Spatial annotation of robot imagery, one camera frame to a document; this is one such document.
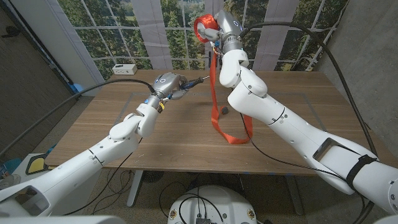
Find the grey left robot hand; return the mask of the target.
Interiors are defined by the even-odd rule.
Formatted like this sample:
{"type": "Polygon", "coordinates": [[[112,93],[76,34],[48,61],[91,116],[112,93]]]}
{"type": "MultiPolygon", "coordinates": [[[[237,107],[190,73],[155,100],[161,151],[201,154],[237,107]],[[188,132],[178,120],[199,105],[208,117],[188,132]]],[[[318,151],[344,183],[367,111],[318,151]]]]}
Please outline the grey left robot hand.
{"type": "Polygon", "coordinates": [[[183,90],[180,85],[187,82],[187,79],[183,75],[168,72],[159,75],[153,84],[153,89],[155,90],[154,97],[157,101],[163,100],[165,98],[171,100],[178,100],[182,98],[188,90],[183,90]]]}

